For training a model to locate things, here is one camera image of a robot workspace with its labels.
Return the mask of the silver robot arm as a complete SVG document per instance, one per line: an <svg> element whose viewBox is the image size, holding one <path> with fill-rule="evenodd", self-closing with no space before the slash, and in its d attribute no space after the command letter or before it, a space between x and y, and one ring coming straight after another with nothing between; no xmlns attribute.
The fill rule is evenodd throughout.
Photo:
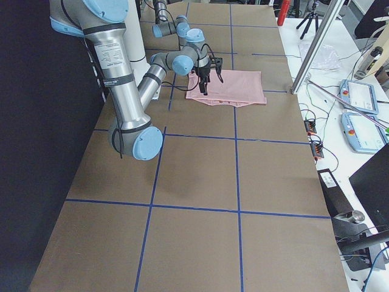
<svg viewBox="0 0 389 292"><path fill-rule="evenodd" d="M176 3L177 1L155 0L153 1L155 24L152 26L153 35L156 38L162 38L169 35L177 35L179 50L186 43L187 32L190 30L188 19L184 15L178 15L173 18L168 11L168 4Z"/></svg>
<svg viewBox="0 0 389 292"><path fill-rule="evenodd" d="M153 35L177 35L176 51L146 60L139 14L134 1L50 1L50 21L59 33L88 40L97 67L114 104L116 120L109 134L120 155L141 161L153 159L163 144L162 132L146 114L168 71L198 76L196 87L207 93L210 73L222 70L200 29L192 29L185 16L170 15L167 1L154 1Z"/></svg>

